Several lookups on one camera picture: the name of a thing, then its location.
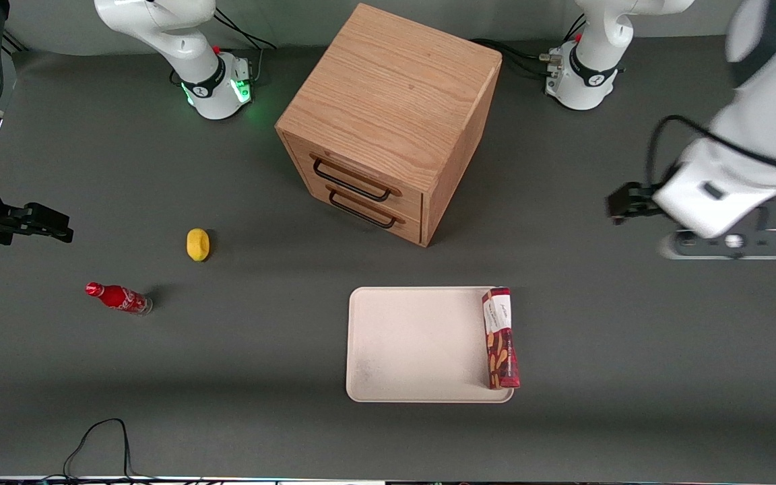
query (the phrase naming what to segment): bottle cap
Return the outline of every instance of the bottle cap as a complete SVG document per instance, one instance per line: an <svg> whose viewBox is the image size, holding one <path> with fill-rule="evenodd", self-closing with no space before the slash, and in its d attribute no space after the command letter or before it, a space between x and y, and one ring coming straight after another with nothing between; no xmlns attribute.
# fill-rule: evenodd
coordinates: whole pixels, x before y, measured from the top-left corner
<svg viewBox="0 0 776 485"><path fill-rule="evenodd" d="M89 283L86 285L86 294L89 296L101 296L104 294L104 285L100 283Z"/></svg>

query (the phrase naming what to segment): yellow sponge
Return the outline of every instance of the yellow sponge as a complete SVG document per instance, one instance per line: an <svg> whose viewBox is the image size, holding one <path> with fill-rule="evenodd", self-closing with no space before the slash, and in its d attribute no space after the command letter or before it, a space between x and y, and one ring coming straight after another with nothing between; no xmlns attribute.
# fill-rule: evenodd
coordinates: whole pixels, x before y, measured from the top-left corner
<svg viewBox="0 0 776 485"><path fill-rule="evenodd" d="M205 261L209 257L209 234L201 229L187 233L187 255L194 261Z"/></svg>

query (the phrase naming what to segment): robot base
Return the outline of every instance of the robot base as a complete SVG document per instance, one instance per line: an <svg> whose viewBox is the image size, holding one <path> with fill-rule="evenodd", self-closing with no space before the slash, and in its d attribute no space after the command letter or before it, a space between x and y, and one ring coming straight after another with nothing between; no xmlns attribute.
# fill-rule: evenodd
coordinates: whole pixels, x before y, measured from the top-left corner
<svg viewBox="0 0 776 485"><path fill-rule="evenodd" d="M225 52L219 53L218 57L226 64L226 79L216 87L209 98L200 98L182 85L187 102L209 120L222 120L233 116L250 102L253 96L247 59L239 59Z"/></svg>
<svg viewBox="0 0 776 485"><path fill-rule="evenodd" d="M729 233L712 239L677 230L660 241L659 251L672 260L776 260L776 229Z"/></svg>
<svg viewBox="0 0 776 485"><path fill-rule="evenodd" d="M561 59L567 59L576 45L574 40L569 40L561 46L552 47L549 50L549 55L558 55L561 56ZM604 96L612 92L612 81L616 79L617 74L613 73L599 86L586 86L582 77L574 73L569 62L563 61L557 65L550 64L547 70L551 77L547 79L545 93L556 98L565 107L581 111L591 110L591 108L601 104L601 101L604 101Z"/></svg>

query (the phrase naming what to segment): food package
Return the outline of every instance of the food package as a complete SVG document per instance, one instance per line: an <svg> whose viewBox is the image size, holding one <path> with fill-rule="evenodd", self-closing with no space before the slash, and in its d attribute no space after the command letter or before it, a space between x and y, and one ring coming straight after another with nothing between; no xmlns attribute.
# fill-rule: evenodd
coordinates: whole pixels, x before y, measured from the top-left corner
<svg viewBox="0 0 776 485"><path fill-rule="evenodd" d="M483 301L490 389L520 387L520 369L511 331L511 290L490 289Z"/></svg>

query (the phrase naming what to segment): drawer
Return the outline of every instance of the drawer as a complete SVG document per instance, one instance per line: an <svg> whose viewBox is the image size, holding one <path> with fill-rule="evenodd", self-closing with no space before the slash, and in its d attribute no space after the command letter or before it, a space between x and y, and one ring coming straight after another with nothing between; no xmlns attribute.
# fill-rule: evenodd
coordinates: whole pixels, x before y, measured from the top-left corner
<svg viewBox="0 0 776 485"><path fill-rule="evenodd" d="M308 187L330 183L357 195L371 206L383 206L389 211L408 218L421 220L421 193L403 185L380 181L379 175L369 176L349 168L348 163L337 160L337 156L320 150L314 144L288 136L290 151L298 164L298 171Z"/></svg>
<svg viewBox="0 0 776 485"><path fill-rule="evenodd" d="M378 203L370 202L332 184L311 185L311 194L322 202L387 230L395 236L403 237L416 245L421 243L421 223L418 219L387 211L385 207L379 207Z"/></svg>

